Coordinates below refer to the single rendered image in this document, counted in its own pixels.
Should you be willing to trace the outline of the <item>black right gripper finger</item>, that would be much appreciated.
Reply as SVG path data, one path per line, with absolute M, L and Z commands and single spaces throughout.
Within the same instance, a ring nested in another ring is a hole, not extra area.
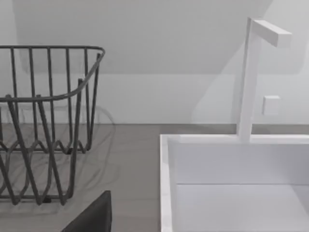
M 111 191 L 104 191 L 61 232 L 112 232 Z

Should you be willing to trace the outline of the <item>white sink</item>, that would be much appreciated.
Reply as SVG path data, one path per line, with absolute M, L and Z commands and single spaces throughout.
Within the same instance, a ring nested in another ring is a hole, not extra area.
M 309 136 L 162 134 L 160 232 L 309 232 Z

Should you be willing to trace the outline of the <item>tall white tap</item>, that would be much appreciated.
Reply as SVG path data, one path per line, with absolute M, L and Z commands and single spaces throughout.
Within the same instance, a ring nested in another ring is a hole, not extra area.
M 292 33 L 263 19 L 248 18 L 241 75 L 241 98 L 237 136 L 248 143 L 252 134 L 253 108 L 258 78 L 261 42 L 265 40 L 276 48 L 288 48 Z

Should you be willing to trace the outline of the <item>white square tap knob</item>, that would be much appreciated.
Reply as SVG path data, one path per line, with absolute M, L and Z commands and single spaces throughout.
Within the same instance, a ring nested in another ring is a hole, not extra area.
M 266 95 L 263 97 L 262 114 L 274 116 L 279 113 L 281 98 L 278 95 Z

